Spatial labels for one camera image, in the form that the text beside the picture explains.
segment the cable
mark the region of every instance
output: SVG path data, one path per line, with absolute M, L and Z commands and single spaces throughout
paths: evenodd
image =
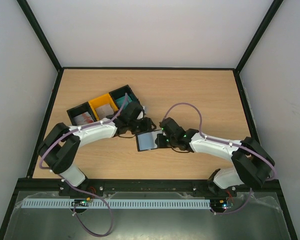
M 115 120 L 115 119 L 119 116 L 119 114 L 121 113 L 121 111 L 124 109 L 124 106 L 125 106 L 125 104 L 126 104 L 127 101 L 128 101 L 128 94 L 125 93 L 125 94 L 124 94 L 124 101 L 123 101 L 123 103 L 122 103 L 122 105 L 121 105 L 119 111 L 113 116 L 113 118 L 111 118 L 109 121 L 105 121 L 105 122 L 103 122 L 103 123 L 104 123 L 104 124 L 109 124 L 109 123 L 111 123 L 113 120 Z M 81 130 L 87 129 L 87 128 L 90 128 L 90 127 L 94 127 L 94 126 L 98 126 L 98 125 L 101 125 L 101 124 L 102 124 L 102 121 L 93 122 L 93 123 L 90 123 L 90 124 L 87 124 L 87 125 L 82 126 L 82 127 L 81 127 Z M 50 153 L 50 151 L 51 151 L 57 144 L 59 144 L 60 141 L 62 141 L 63 139 L 65 139 L 67 136 L 69 136 L 69 135 L 71 135 L 71 134 L 73 134 L 73 133 L 75 133 L 75 132 L 78 132 L 79 130 L 80 130 L 79 128 L 76 128 L 76 129 L 74 129 L 74 130 L 71 130 L 71 131 L 65 133 L 65 134 L 62 135 L 60 138 L 58 138 L 58 139 L 57 139 L 57 140 L 56 140 L 56 141 L 55 141 L 55 142 L 54 142 L 54 143 L 53 143 L 53 144 L 45 151 L 45 153 L 42 155 L 41 160 L 40 160 L 40 162 L 39 162 L 39 168 L 41 168 L 41 169 L 50 169 L 49 167 L 42 166 L 42 163 L 43 163 L 43 161 L 45 160 L 45 157 Z M 78 219 L 78 221 L 79 221 L 80 225 L 82 226 L 82 228 L 83 228 L 87 233 L 89 233 L 90 235 L 92 235 L 92 236 L 94 236 L 94 237 L 105 237 L 105 236 L 109 235 L 110 232 L 111 232 L 111 230 L 112 230 L 112 228 L 113 228 L 113 225 L 114 225 L 114 215 L 113 215 L 113 212 L 112 212 L 112 210 L 111 210 L 109 204 L 106 202 L 106 200 L 104 200 L 102 197 L 99 197 L 98 195 L 93 194 L 93 193 L 91 193 L 91 192 L 88 192 L 88 191 L 84 191 L 84 190 L 78 189 L 78 188 L 76 188 L 75 186 L 71 185 L 71 183 L 68 182 L 67 180 L 65 180 L 65 179 L 63 179 L 63 180 L 64 180 L 64 181 L 70 186 L 70 188 L 72 188 L 73 190 L 75 190 L 75 191 L 77 191 L 77 192 L 80 192 L 80 193 L 88 194 L 88 195 L 93 196 L 94 198 L 100 199 L 100 200 L 107 206 L 107 208 L 109 209 L 109 212 L 110 212 L 110 216 L 111 216 L 111 224 L 110 224 L 109 230 L 108 230 L 105 234 L 97 234 L 97 233 L 94 233 L 94 232 L 90 231 L 90 230 L 83 224 L 83 222 L 80 220 L 80 218 L 78 217 L 78 215 L 77 215 L 77 213 L 76 213 L 76 205 L 77 205 L 77 204 L 76 204 L 76 205 L 74 206 L 74 208 L 73 208 L 73 216 L 75 216 L 75 217 Z
M 231 199 L 231 202 L 232 202 L 233 204 L 235 204 L 235 201 L 234 201 L 234 199 L 233 199 L 231 193 L 229 192 L 229 190 L 226 190 L 226 193 L 229 194 L 229 199 Z
M 119 111 L 113 116 L 113 118 L 111 118 L 109 121 L 105 121 L 103 122 L 103 124 L 109 124 L 111 123 L 113 120 L 115 120 L 119 114 L 121 113 L 121 111 L 124 109 L 124 106 L 128 100 L 128 94 L 125 93 L 124 94 L 124 101 L 123 101 L 123 104 L 121 105 Z M 102 121 L 96 121 L 96 122 L 93 122 L 93 123 L 90 123 L 90 124 L 87 124 L 87 125 L 84 125 L 81 127 L 81 130 L 83 129 L 87 129 L 87 128 L 90 128 L 90 127 L 94 127 L 94 126 L 98 126 L 98 125 L 101 125 Z M 78 132 L 80 129 L 79 128 L 76 128 L 74 130 L 71 130 L 67 133 L 65 133 L 64 135 L 62 135 L 60 138 L 58 138 L 46 151 L 45 153 L 43 154 L 43 156 L 41 157 L 41 160 L 39 162 L 39 168 L 41 169 L 50 169 L 48 166 L 42 166 L 42 163 L 44 162 L 46 156 L 50 153 L 50 151 L 56 146 L 59 144 L 60 141 L 62 141 L 63 139 L 65 139 L 66 137 L 68 137 L 69 135 L 75 133 L 75 132 Z
M 188 153 L 190 153 L 190 151 L 177 151 L 177 150 L 175 150 L 174 147 L 171 147 L 171 149 L 172 149 L 173 151 L 175 151 L 176 153 L 178 153 L 178 154 L 188 154 Z
M 88 189 L 92 189 L 94 194 L 97 193 L 97 190 L 93 186 L 88 187 Z
M 253 191 L 252 191 L 252 188 L 250 188 L 249 195 L 248 195 L 246 201 L 242 204 L 241 207 L 239 207 L 239 208 L 236 209 L 236 210 L 229 211 L 229 212 L 215 212 L 215 211 L 211 208 L 211 212 L 213 212 L 214 215 L 229 215 L 229 214 L 235 214 L 235 213 L 237 213 L 237 212 L 240 212 L 240 211 L 248 204 L 248 202 L 249 202 L 249 200 L 250 200 L 250 197 L 251 197 L 251 195 L 252 195 L 252 192 L 253 192 Z
M 80 192 L 80 193 L 83 193 L 83 194 L 88 194 L 88 195 L 91 195 L 92 197 L 96 198 L 96 199 L 100 199 L 105 205 L 106 207 L 109 209 L 109 212 L 110 212 L 110 216 L 111 216 L 111 224 L 110 224 L 110 227 L 109 227 L 109 230 L 105 233 L 105 234 L 97 234 L 97 233 L 94 233 L 93 231 L 90 231 L 85 225 L 84 223 L 81 221 L 81 219 L 79 218 L 78 214 L 76 213 L 76 207 L 79 205 L 79 203 L 75 204 L 74 207 L 73 207 L 73 216 L 76 217 L 76 219 L 79 221 L 80 225 L 82 226 L 82 228 L 90 235 L 94 236 L 94 237 L 105 237 L 105 236 L 108 236 L 110 233 L 111 233 L 111 230 L 114 226 L 114 213 L 112 212 L 112 209 L 110 208 L 109 204 L 107 203 L 106 200 L 104 200 L 102 197 L 92 193 L 92 192 L 88 192 L 88 191 L 84 191 L 84 190 L 81 190 L 81 189 L 78 189 L 76 188 L 75 186 L 72 186 L 70 182 L 68 182 L 67 180 L 64 180 L 69 186 L 70 188 L 72 188 L 73 190 L 77 191 L 77 192 Z
M 133 135 L 133 136 L 121 136 L 121 135 L 118 135 L 117 137 L 119 138 L 123 138 L 123 139 L 133 139 L 136 135 Z
M 224 144 L 224 145 L 229 145 L 229 142 L 227 142 L 227 141 L 223 141 L 223 140 L 219 140 L 219 139 L 214 139 L 214 138 L 212 138 L 212 137 L 210 137 L 210 136 L 208 136 L 208 135 L 206 135 L 206 134 L 204 134 L 204 133 L 202 132 L 202 115 L 201 115 L 199 109 L 198 109 L 196 106 L 194 106 L 194 105 L 192 105 L 192 104 L 190 104 L 190 103 L 187 103 L 187 102 L 179 102 L 179 103 L 174 104 L 174 105 L 171 106 L 171 107 L 169 108 L 169 110 L 166 112 L 166 114 L 164 115 L 162 121 L 165 120 L 166 117 L 167 117 L 167 115 L 170 113 L 170 111 L 171 111 L 174 107 L 176 107 L 176 106 L 178 106 L 178 105 L 188 105 L 188 106 L 194 108 L 194 109 L 197 111 L 197 113 L 199 114 L 199 118 L 200 118 L 200 123 L 199 123 L 199 134 L 200 134 L 201 137 L 203 137 L 204 139 L 207 139 L 207 140 L 209 140 L 209 141 L 211 141 L 211 142 L 215 142 L 215 143 L 219 143 L 219 144 Z M 257 158 L 261 159 L 263 162 L 265 162 L 265 164 L 267 164 L 267 165 L 271 168 L 271 170 L 272 170 L 272 172 L 273 172 L 273 176 L 267 178 L 266 181 L 271 181 L 271 180 L 273 180 L 273 179 L 275 179 L 275 178 L 277 177 L 277 170 L 276 170 L 275 167 L 274 167 L 270 162 L 268 162 L 263 156 L 261 156 L 260 154 L 256 153 L 255 151 L 250 150 L 249 148 L 247 148 L 247 147 L 245 147 L 245 146 L 242 146 L 242 145 L 239 145 L 239 144 L 236 144 L 236 143 L 232 143 L 232 146 L 237 147 L 237 148 L 240 148 L 240 149 L 242 149 L 242 150 L 245 150 L 245 151 L 247 151 L 248 153 L 250 153 L 250 154 L 256 156 Z
M 165 120 L 166 117 L 168 116 L 168 114 L 170 113 L 170 111 L 171 111 L 174 107 L 176 107 L 176 106 L 178 106 L 178 105 L 188 105 L 188 106 L 194 108 L 194 109 L 197 111 L 197 113 L 199 114 L 199 120 L 200 120 L 200 122 L 199 122 L 199 134 L 200 134 L 201 137 L 203 137 L 204 139 L 207 139 L 207 140 L 209 140 L 209 141 L 215 142 L 215 143 L 224 144 L 224 145 L 229 145 L 229 142 L 227 142 L 227 141 L 223 141 L 223 140 L 211 138 L 210 136 L 208 136 L 208 135 L 206 135 L 206 134 L 204 134 L 204 133 L 202 132 L 202 115 L 201 115 L 199 109 L 198 109 L 196 106 L 194 106 L 194 105 L 192 105 L 192 104 L 190 104 L 190 103 L 187 103 L 187 102 L 179 102 L 179 103 L 174 104 L 174 105 L 171 106 L 171 107 L 169 108 L 169 110 L 166 112 L 166 114 L 164 115 L 162 121 Z M 271 168 L 271 170 L 272 170 L 272 172 L 273 172 L 273 176 L 267 178 L 266 181 L 271 181 L 271 180 L 273 180 L 273 179 L 275 179 L 275 178 L 277 177 L 277 171 L 276 171 L 275 167 L 274 167 L 270 162 L 268 162 L 263 156 L 261 156 L 260 154 L 256 153 L 255 151 L 250 150 L 249 148 L 247 148 L 247 147 L 245 147 L 245 146 L 242 146 L 242 145 L 239 145 L 239 144 L 236 144 L 236 143 L 232 143 L 232 146 L 237 147 L 237 148 L 240 148 L 240 149 L 242 149 L 242 150 L 245 150 L 245 151 L 247 151 L 248 153 L 250 153 L 250 154 L 256 156 L 257 158 L 261 159 L 263 162 L 265 162 L 265 163 Z M 221 213 L 221 212 L 215 212 L 212 208 L 211 208 L 211 211 L 212 211 L 215 215 L 228 215 L 228 214 L 234 214 L 234 213 L 237 213 L 237 212 L 241 211 L 241 210 L 248 204 L 252 192 L 253 192 L 253 191 L 252 191 L 252 188 L 250 188 L 250 192 L 249 192 L 249 196 L 248 196 L 247 200 L 244 202 L 244 204 L 243 204 L 241 207 L 239 207 L 238 209 L 236 209 L 236 210 L 234 210 L 234 211 L 223 212 L 223 213 Z

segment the transparent acrylic panel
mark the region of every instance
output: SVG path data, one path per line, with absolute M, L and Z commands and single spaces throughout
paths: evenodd
M 239 207 L 248 193 L 234 197 Z M 179 193 L 116 193 L 113 199 L 193 199 Z M 57 192 L 20 192 L 24 198 L 61 198 Z M 11 216 L 5 240 L 94 240 L 85 232 L 70 209 L 21 208 Z M 105 240 L 289 240 L 283 213 L 274 192 L 258 192 L 240 212 L 213 215 L 193 209 L 113 209 L 114 227 Z M 93 232 L 105 233 L 110 224 L 107 209 L 87 209 L 79 214 Z

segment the yellow storage bin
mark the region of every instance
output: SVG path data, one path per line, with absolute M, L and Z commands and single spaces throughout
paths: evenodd
M 96 97 L 88 103 L 98 121 L 118 111 L 118 107 L 109 93 Z

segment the black metal frame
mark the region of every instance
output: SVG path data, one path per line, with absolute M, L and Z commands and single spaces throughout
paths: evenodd
M 47 52 L 48 56 L 50 57 L 53 65 L 55 66 L 56 70 L 58 71 L 58 75 L 54 84 L 54 88 L 52 91 L 52 95 L 50 97 L 50 101 L 43 119 L 43 123 L 39 132 L 39 136 L 37 139 L 37 143 L 35 145 L 35 149 L 31 158 L 30 166 L 27 171 L 26 178 L 20 178 L 17 181 L 15 186 L 13 195 L 11 197 L 10 203 L 8 205 L 5 217 L 3 219 L 3 223 L 0 229 L 0 240 L 4 239 L 7 226 L 9 224 L 9 220 L 11 214 L 13 212 L 18 193 L 20 191 L 59 191 L 61 186 L 61 181 L 59 179 L 38 179 L 32 178 L 36 163 L 38 160 L 37 149 L 39 144 L 43 141 L 45 132 L 47 130 L 48 122 L 50 119 L 50 115 L 55 103 L 55 99 L 58 93 L 58 88 L 62 79 L 62 75 L 64 69 L 108 69 L 108 70 L 228 70 L 233 71 L 233 75 L 235 78 L 235 82 L 237 85 L 237 89 L 240 95 L 242 107 L 244 110 L 244 114 L 246 117 L 247 125 L 251 134 L 251 137 L 259 141 L 258 133 L 256 131 L 255 123 L 250 111 L 250 106 L 247 101 L 247 97 L 242 85 L 242 81 L 240 79 L 240 72 L 245 66 L 246 62 L 248 61 L 250 55 L 252 54 L 253 50 L 257 46 L 259 40 L 261 39 L 263 33 L 266 31 L 268 25 L 270 24 L 272 18 L 278 11 L 281 3 L 283 0 L 274 0 L 267 11 L 265 17 L 263 18 L 259 28 L 257 29 L 255 35 L 253 36 L 250 44 L 248 45 L 246 51 L 244 52 L 239 64 L 237 65 L 236 69 L 234 68 L 196 68 L 196 67 L 61 67 L 54 51 L 52 50 L 44 32 L 42 31 L 38 21 L 36 20 L 35 15 L 33 14 L 29 4 L 26 0 L 17 0 L 21 9 L 23 10 L 25 16 L 27 17 L 29 23 L 31 24 L 33 30 L 35 31 L 37 37 L 39 38 L 42 46 L 44 47 L 45 51 Z M 205 196 L 209 199 L 218 199 L 213 195 L 209 195 L 207 191 L 204 189 L 207 180 L 115 180 L 115 179 L 90 179 L 91 181 L 95 182 L 103 187 L 103 191 L 109 190 L 111 192 L 112 189 L 115 189 L 118 192 L 128 192 L 128 191 L 138 191 L 138 192 L 187 192 L 192 193 L 194 196 L 201 197 Z M 249 188 L 240 185 L 236 187 L 238 192 L 248 192 Z M 290 214 L 288 211 L 288 207 L 278 180 L 273 180 L 270 182 L 266 182 L 261 189 L 254 190 L 255 192 L 276 192 L 277 197 L 279 199 L 279 204 L 281 209 L 283 210 L 283 215 L 288 227 L 288 231 L 290 234 L 291 239 L 296 240 L 297 234 L 294 229 L 292 220 L 290 218 Z

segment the gray square object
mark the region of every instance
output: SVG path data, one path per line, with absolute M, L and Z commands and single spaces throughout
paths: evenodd
M 99 107 L 95 108 L 94 110 L 100 120 L 105 118 L 108 115 L 112 115 L 115 113 L 114 110 L 112 109 L 112 107 L 110 106 L 110 104 L 105 104 L 105 105 L 99 106 Z
M 94 122 L 91 115 L 87 111 L 78 116 L 75 116 L 73 119 L 78 126 L 85 125 L 85 124 L 91 124 Z

